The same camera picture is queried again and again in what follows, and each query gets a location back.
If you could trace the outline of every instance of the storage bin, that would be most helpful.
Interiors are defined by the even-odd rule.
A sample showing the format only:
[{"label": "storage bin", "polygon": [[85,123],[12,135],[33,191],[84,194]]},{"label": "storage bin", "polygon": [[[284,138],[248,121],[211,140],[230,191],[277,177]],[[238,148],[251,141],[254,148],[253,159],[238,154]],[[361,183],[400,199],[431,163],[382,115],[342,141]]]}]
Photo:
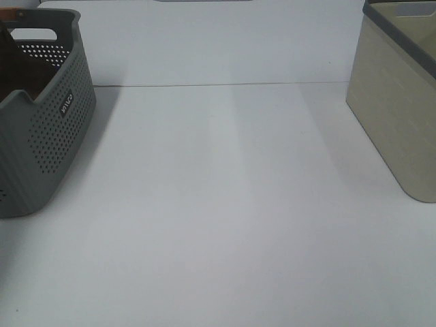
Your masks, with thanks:
[{"label": "storage bin", "polygon": [[65,176],[88,129],[95,94],[72,10],[14,10],[8,29],[52,29],[56,40],[19,40],[58,71],[33,101],[15,90],[0,103],[0,217],[43,207]]},{"label": "storage bin", "polygon": [[436,202],[436,1],[363,12],[347,103],[403,190]]}]

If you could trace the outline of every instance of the white table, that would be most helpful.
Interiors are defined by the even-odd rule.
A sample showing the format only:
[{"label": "white table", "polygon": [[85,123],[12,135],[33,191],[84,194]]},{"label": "white table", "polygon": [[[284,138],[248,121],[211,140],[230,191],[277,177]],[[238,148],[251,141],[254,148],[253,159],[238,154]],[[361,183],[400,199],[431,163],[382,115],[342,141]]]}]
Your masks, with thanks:
[{"label": "white table", "polygon": [[436,207],[346,87],[97,88],[53,201],[0,222],[1,325],[432,326]]},{"label": "white table", "polygon": [[48,1],[71,8],[96,85],[349,80],[363,0]]}]

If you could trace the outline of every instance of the gray plastic basket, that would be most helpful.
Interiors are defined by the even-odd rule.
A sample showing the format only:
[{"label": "gray plastic basket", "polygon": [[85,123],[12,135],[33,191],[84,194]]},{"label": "gray plastic basket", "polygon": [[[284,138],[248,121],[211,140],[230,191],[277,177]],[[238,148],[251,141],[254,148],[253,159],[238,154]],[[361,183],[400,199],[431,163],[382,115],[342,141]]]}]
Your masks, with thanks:
[{"label": "gray plastic basket", "polygon": [[0,103],[0,218],[43,207],[86,134],[95,94],[73,10],[17,10],[8,29],[52,29],[57,40],[20,40],[22,51],[58,72],[35,101],[15,90]]}]

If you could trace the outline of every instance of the white panel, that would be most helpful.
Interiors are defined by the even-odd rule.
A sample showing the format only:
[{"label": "white panel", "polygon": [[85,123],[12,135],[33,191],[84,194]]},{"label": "white panel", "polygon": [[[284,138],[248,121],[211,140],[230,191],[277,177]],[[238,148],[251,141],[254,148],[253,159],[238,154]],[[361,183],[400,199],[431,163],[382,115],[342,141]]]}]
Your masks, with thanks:
[{"label": "white panel", "polygon": [[348,81],[362,0],[52,1],[76,9],[97,85]]}]

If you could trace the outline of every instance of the bin handle cutout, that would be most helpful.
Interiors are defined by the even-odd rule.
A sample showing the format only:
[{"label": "bin handle cutout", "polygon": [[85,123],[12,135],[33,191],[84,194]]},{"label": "bin handle cutout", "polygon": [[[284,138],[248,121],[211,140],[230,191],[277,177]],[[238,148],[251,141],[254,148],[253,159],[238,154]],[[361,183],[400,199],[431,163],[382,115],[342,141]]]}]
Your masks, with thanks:
[{"label": "bin handle cutout", "polygon": [[22,40],[44,40],[56,41],[57,34],[52,29],[14,29],[11,32],[16,41]]},{"label": "bin handle cutout", "polygon": [[435,14],[436,3],[400,3],[396,7],[396,16],[429,17]]}]

